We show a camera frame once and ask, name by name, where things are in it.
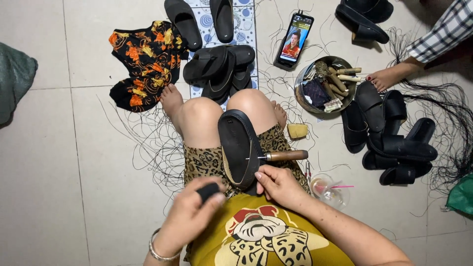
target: orange floral fabric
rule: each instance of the orange floral fabric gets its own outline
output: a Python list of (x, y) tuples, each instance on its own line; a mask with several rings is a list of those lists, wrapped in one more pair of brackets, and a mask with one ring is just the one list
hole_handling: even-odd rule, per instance
[(179, 79), (181, 58), (188, 58), (186, 40), (167, 21), (154, 21), (145, 29), (116, 29), (108, 41), (112, 54), (130, 72), (110, 90), (110, 97), (132, 112), (156, 106), (164, 87)]

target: yellow sponge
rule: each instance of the yellow sponge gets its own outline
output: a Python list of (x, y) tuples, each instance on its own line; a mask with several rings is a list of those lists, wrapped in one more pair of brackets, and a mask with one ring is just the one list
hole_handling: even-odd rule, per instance
[(306, 124), (288, 124), (289, 136), (293, 139), (307, 136), (309, 127)]

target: green fabric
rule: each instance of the green fabric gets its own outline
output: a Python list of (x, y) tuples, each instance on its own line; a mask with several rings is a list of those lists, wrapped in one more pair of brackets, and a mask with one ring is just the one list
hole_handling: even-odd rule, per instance
[(36, 59), (0, 43), (0, 124), (10, 119), (11, 112), (33, 84), (37, 69)]
[(465, 176), (453, 187), (447, 207), (473, 215), (473, 174)]

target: black finger cover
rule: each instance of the black finger cover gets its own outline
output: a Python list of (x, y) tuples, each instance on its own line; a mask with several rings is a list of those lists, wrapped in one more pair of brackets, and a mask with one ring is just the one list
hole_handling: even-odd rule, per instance
[(201, 198), (202, 198), (202, 205), (204, 205), (205, 202), (206, 202), (210, 197), (212, 197), (212, 195), (214, 195), (215, 193), (220, 192), (220, 188), (219, 188), (219, 186), (217, 185), (217, 183), (212, 182), (212, 183), (209, 183), (209, 184), (205, 185), (205, 186), (202, 187), (202, 188), (197, 189), (196, 192), (199, 193), (199, 195), (201, 196)]

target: man on screen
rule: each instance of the man on screen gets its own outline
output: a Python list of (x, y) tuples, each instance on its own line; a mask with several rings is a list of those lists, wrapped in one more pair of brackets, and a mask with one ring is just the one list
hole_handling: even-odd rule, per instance
[(300, 29), (293, 32), (291, 35), (291, 42), (282, 49), (282, 53), (286, 56), (297, 58), (300, 48), (299, 48), (299, 40), (300, 40)]

